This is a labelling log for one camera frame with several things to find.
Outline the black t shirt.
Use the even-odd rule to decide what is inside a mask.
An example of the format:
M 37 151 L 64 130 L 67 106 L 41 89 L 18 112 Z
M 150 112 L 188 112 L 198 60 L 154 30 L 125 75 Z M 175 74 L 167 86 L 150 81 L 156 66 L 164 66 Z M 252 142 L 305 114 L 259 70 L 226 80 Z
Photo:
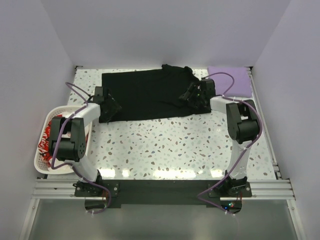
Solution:
M 211 109 L 195 110 L 179 100 L 191 83 L 199 83 L 188 66 L 168 64 L 160 69 L 103 73 L 102 86 L 110 90 L 111 96 L 122 110 L 113 119 L 119 121 L 142 121 L 193 114 L 207 114 Z

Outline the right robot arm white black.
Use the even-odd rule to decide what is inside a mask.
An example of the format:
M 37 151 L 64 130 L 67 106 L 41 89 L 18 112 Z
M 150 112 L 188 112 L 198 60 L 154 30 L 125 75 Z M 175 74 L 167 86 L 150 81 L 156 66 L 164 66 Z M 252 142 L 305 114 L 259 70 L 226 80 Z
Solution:
M 194 110 L 211 109 L 226 114 L 227 131 L 232 140 L 230 163 L 224 177 L 199 196 L 216 191 L 219 195 L 233 197 L 247 184 L 250 150 L 261 137 L 263 125 L 253 100 L 227 96 L 234 83 L 232 78 L 231 85 L 222 94 L 216 95 L 215 82 L 202 78 L 198 83 L 191 83 L 179 97 L 181 102 Z

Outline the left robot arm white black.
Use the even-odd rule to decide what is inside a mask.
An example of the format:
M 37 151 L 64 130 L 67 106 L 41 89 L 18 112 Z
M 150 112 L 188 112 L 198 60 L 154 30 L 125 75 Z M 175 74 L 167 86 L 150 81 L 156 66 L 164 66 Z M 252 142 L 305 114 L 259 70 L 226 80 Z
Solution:
M 102 176 L 89 161 L 86 154 L 85 128 L 98 120 L 107 123 L 122 107 L 112 97 L 110 90 L 97 86 L 93 95 L 83 98 L 84 104 L 68 116 L 55 116 L 51 120 L 48 152 L 52 156 L 51 168 L 72 168 L 79 180 L 75 188 L 80 193 L 103 196 L 110 199 L 111 193 L 104 186 Z

